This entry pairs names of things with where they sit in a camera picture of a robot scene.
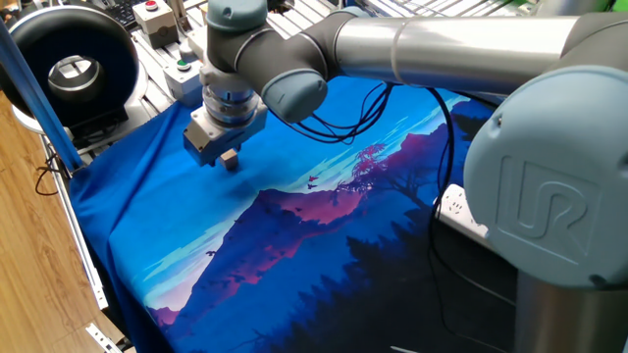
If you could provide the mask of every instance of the black cable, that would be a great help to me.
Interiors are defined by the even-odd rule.
[[[384,111],[386,109],[386,106],[388,105],[389,99],[391,97],[391,93],[393,92],[393,88],[395,86],[397,86],[397,84],[386,83],[386,88],[384,88],[384,90],[382,92],[380,92],[380,94],[375,99],[375,101],[371,104],[371,106],[366,111],[366,113],[364,113],[364,108],[366,107],[366,102],[367,102],[369,96],[371,94],[373,94],[383,84],[384,83],[380,83],[377,86],[375,86],[373,89],[371,89],[371,91],[369,91],[367,96],[364,98],[364,100],[362,102],[362,110],[360,112],[360,118],[359,118],[357,124],[355,124],[354,126],[337,126],[337,125],[333,125],[333,124],[330,124],[330,123],[326,122],[325,120],[321,119],[316,114],[313,114],[312,118],[314,118],[314,120],[316,120],[318,123],[323,125],[323,127],[329,133],[316,130],[316,129],[310,127],[310,126],[306,126],[303,123],[297,123],[296,126],[300,127],[300,128],[297,128],[296,126],[290,125],[290,124],[288,124],[286,122],[283,122],[283,121],[282,122],[286,126],[288,126],[291,129],[293,129],[294,131],[296,131],[296,132],[298,132],[298,133],[300,133],[300,134],[302,134],[302,135],[304,135],[304,136],[306,136],[308,138],[311,138],[311,139],[313,139],[315,141],[318,141],[318,142],[322,142],[322,143],[339,143],[339,142],[342,142],[342,143],[347,144],[347,145],[351,144],[357,135],[359,135],[362,132],[364,132],[364,131],[368,130],[369,128],[371,128],[380,119],[380,117],[384,113]],[[340,133],[340,132],[334,131],[333,128],[345,129],[345,130],[349,130],[349,131]]]
[[[39,185],[41,184],[41,182],[43,181],[43,176],[46,175],[46,173],[60,173],[61,171],[52,168],[52,160],[54,160],[57,157],[57,153],[53,153],[50,158],[48,158],[45,162],[46,166],[45,167],[37,167],[38,171],[42,171],[41,174],[39,175],[39,178],[37,179],[37,183],[35,184],[35,192],[38,195],[41,196],[53,196],[59,193],[59,191],[55,191],[55,192],[41,192],[39,191]]]
[[[439,105],[441,106],[441,109],[443,110],[443,114],[445,115],[445,121],[447,124],[447,145],[448,146],[448,159],[447,159],[447,168],[445,170],[445,182],[442,188],[439,188],[439,197],[437,198],[437,203],[435,203],[434,209],[432,210],[433,212],[433,217],[430,219],[430,222],[434,219],[434,218],[439,218],[440,215],[440,205],[441,205],[441,201],[443,198],[443,194],[445,194],[445,188],[449,185],[449,180],[451,178],[451,168],[453,165],[453,156],[454,156],[454,145],[453,145],[453,122],[451,120],[451,114],[449,112],[448,107],[446,106],[446,103],[443,99],[443,97],[441,96],[441,94],[434,88],[427,88],[428,91],[430,91],[430,93],[432,93],[432,95],[434,95],[434,97],[437,99],[437,101],[439,102]],[[446,263],[446,261],[443,259],[443,257],[440,255],[440,253],[437,251],[433,241],[431,241],[431,245],[433,248],[433,251],[435,253],[436,258],[439,260],[440,263],[442,263],[442,265],[451,273],[455,274],[456,276],[460,277],[461,279],[469,282],[470,284],[472,284],[473,286],[479,288],[480,290],[483,290],[491,295],[493,295],[495,298],[503,301],[506,304],[509,304],[513,307],[516,307],[516,303],[508,298],[505,298],[504,296],[495,293],[494,291],[484,287],[482,284],[479,284],[478,282],[474,281],[473,279],[463,275],[462,273],[454,270],[450,265],[448,265]]]
[[[441,191],[441,171],[443,170],[443,163],[445,161],[445,153],[447,152],[447,148],[449,147],[449,137],[447,138],[447,142],[445,142],[445,148],[443,149],[443,153],[441,154],[441,161],[439,162],[439,170],[436,173],[436,185]]]
[[[446,126],[447,126],[447,143],[445,144],[445,151],[448,151],[447,154],[447,165],[445,168],[445,180],[444,183],[441,185],[441,187],[439,187],[439,195],[436,199],[436,202],[434,203],[434,208],[432,209],[432,214],[428,223],[428,239],[429,239],[429,246],[428,246],[428,262],[430,265],[430,271],[432,273],[432,278],[434,279],[434,283],[435,283],[435,288],[437,291],[437,296],[438,296],[438,300],[439,300],[439,310],[441,313],[441,322],[443,324],[443,327],[452,335],[458,336],[460,338],[464,338],[470,341],[473,341],[477,344],[481,344],[484,345],[486,347],[492,348],[494,350],[496,350],[497,352],[501,352],[501,353],[507,353],[506,351],[492,346],[489,343],[483,342],[481,340],[478,340],[476,338],[473,337],[469,337],[466,336],[464,334],[460,334],[456,331],[454,331],[453,329],[451,329],[445,320],[445,307],[444,307],[444,303],[443,303],[443,296],[441,294],[441,288],[439,286],[439,282],[438,282],[438,278],[436,276],[436,271],[434,270],[434,264],[432,263],[432,255],[434,255],[437,260],[439,260],[439,262],[441,263],[441,265],[443,267],[445,267],[446,269],[448,269],[450,272],[452,272],[453,274],[457,275],[458,277],[464,279],[465,281],[471,283],[472,285],[476,286],[477,288],[495,296],[496,298],[511,304],[511,305],[515,305],[513,302],[511,302],[510,300],[502,297],[501,295],[494,293],[493,291],[487,289],[486,287],[478,284],[477,282],[473,281],[472,279],[468,278],[467,276],[461,274],[460,272],[454,270],[440,255],[440,253],[438,252],[436,246],[435,246],[435,235],[434,235],[434,225],[435,225],[435,219],[436,217],[440,216],[440,211],[441,211],[441,202],[443,200],[443,195],[445,194],[445,189],[446,187],[449,185],[449,181],[451,179],[451,172],[452,172],[452,168],[453,168],[453,160],[454,160],[454,134],[453,134],[453,121],[451,120],[451,113],[449,111],[449,108],[447,107],[443,97],[441,96],[441,94],[434,88],[427,88],[427,90],[432,93],[432,95],[434,96],[434,98],[436,98],[436,100],[439,102],[439,105],[441,107],[441,109],[443,110],[443,114],[445,115],[445,122],[446,122]]]

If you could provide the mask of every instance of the blue strap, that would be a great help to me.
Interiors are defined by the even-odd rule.
[[[57,115],[28,67],[9,30],[0,25],[0,64],[20,91],[22,98],[52,142],[70,172],[82,166],[77,149],[63,130]]]

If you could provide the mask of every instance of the electrical outlet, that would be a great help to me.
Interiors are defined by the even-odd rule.
[[[439,221],[493,251],[491,244],[487,240],[489,229],[475,222],[471,215],[471,210],[469,210],[464,189],[459,185],[451,184],[445,190],[443,200],[441,201]]]

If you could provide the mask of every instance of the wooden floor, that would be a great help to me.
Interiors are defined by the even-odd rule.
[[[0,93],[0,352],[102,352],[85,327],[122,335],[98,310],[59,197],[34,191],[44,160]],[[51,176],[41,189],[54,191]]]

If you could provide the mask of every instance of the green button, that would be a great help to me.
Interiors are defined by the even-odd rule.
[[[192,67],[192,65],[190,65],[189,63],[186,63],[183,60],[177,61],[177,69],[179,69],[180,72],[189,71],[189,69],[191,69],[191,67]]]

